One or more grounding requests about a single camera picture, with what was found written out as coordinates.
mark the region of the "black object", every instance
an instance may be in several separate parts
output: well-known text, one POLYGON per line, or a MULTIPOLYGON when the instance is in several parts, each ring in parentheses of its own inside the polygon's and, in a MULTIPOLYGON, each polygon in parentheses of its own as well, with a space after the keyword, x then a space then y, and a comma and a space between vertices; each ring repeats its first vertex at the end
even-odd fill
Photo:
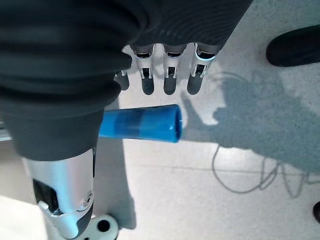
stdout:
POLYGON ((121 71, 117 72, 116 76, 114 76, 114 81, 120 84, 122 91, 127 90, 130 86, 128 74, 125 73, 123 76, 121 71))
POLYGON ((174 78, 172 74, 164 78, 163 90, 165 94, 172 95, 176 91, 177 78, 174 78))
POLYGON ((149 78, 149 74, 144 76, 144 79, 141 80, 142 82, 142 90, 146 95, 151 95, 155 90, 154 85, 154 78, 149 78))
POLYGON ((292 67, 320 62, 320 25, 284 33, 266 48, 266 58, 272 65, 292 67))
POLYGON ((320 223, 320 201, 317 202, 313 207, 313 216, 320 223))
POLYGON ((98 222, 97 228, 100 232, 105 233, 110 229, 110 223, 107 220, 101 220, 98 222))
POLYGON ((188 85, 187 85, 187 90, 188 93, 191 95, 195 95, 199 92, 201 85, 202 85, 202 80, 203 77, 200 77, 201 73, 196 72, 195 76, 189 76, 188 80, 188 85))

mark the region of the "silver metal bracket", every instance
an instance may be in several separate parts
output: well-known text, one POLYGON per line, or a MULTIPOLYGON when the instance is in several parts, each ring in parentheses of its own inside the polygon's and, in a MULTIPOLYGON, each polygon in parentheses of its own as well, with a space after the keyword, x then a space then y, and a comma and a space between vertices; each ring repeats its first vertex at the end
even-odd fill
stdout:
POLYGON ((141 79, 153 78, 153 53, 154 47, 151 51, 143 53, 134 53, 137 67, 139 69, 141 79))
POLYGON ((198 44, 195 43, 195 49, 194 49, 194 55, 192 58, 192 62, 191 62, 191 76, 195 77, 196 73, 200 74, 200 77, 203 78, 211 63, 213 62, 213 60, 216 58, 215 55, 210 56, 209 58, 204 58, 201 57, 201 51, 198 49, 198 44))
POLYGON ((94 202, 93 150, 57 161, 22 161, 45 217, 64 238, 73 239, 83 233, 94 202), (85 222, 79 226, 78 221, 85 222))

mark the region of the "blue cylinder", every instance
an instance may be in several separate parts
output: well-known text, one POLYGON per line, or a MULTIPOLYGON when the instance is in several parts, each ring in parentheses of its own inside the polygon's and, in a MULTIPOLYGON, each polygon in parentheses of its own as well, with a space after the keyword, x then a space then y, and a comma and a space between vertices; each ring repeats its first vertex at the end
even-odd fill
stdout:
POLYGON ((182 116, 176 104, 106 111, 100 137, 143 139, 177 143, 182 116))

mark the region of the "robotic hand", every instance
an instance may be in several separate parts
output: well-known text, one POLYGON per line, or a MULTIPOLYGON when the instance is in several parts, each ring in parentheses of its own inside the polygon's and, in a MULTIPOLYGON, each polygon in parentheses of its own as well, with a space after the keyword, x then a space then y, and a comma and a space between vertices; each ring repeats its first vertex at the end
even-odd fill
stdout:
POLYGON ((93 212, 104 108, 129 87, 122 48, 133 49, 150 95, 153 46, 162 43, 171 95, 186 45, 195 43, 187 90, 196 94, 251 1, 1 1, 1 116, 38 206, 63 237, 80 236, 93 212))

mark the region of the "white floor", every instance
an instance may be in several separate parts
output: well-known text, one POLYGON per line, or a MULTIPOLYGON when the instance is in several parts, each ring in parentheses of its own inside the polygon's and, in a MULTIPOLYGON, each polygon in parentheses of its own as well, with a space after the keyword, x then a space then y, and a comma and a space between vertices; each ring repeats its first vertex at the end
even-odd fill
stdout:
MULTIPOLYGON (((143 94, 132 63, 120 107, 179 104, 184 134, 177 144, 124 140, 125 170, 108 159, 119 157, 117 147, 105 150, 114 142, 100 140, 95 212, 120 219, 118 240, 320 239, 312 216, 320 201, 320 64, 279 68, 265 59, 273 38, 319 24, 319 13, 318 0, 255 0, 195 96, 187 93, 192 45, 171 96, 160 45, 154 94, 143 94)), ((0 233, 22 239, 4 222, 0 233)))

